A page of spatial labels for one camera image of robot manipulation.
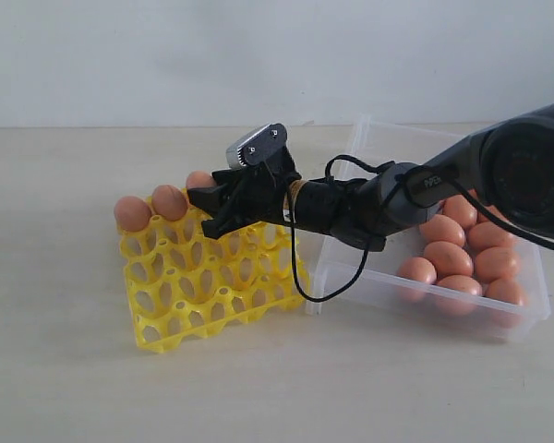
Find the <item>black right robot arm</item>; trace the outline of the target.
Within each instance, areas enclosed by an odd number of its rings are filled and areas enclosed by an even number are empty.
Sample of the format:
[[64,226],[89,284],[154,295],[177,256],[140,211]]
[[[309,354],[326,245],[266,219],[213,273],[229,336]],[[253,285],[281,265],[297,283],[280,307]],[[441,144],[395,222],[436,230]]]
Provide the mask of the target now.
[[188,191],[208,215],[207,237],[271,222],[378,252],[460,195],[509,233],[554,250],[554,104],[475,132],[422,165],[385,162],[347,181],[303,180],[286,140],[280,124],[252,132],[227,151],[214,186]]

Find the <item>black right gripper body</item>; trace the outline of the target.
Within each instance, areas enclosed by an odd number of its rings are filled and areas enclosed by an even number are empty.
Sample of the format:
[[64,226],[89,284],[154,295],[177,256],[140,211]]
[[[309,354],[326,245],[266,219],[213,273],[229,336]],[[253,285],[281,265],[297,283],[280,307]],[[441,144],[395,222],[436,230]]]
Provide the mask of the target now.
[[212,177],[217,185],[230,186],[230,209],[224,214],[245,214],[254,219],[253,224],[285,225],[286,188],[301,175],[295,169],[289,150],[282,147],[260,164],[215,171]]

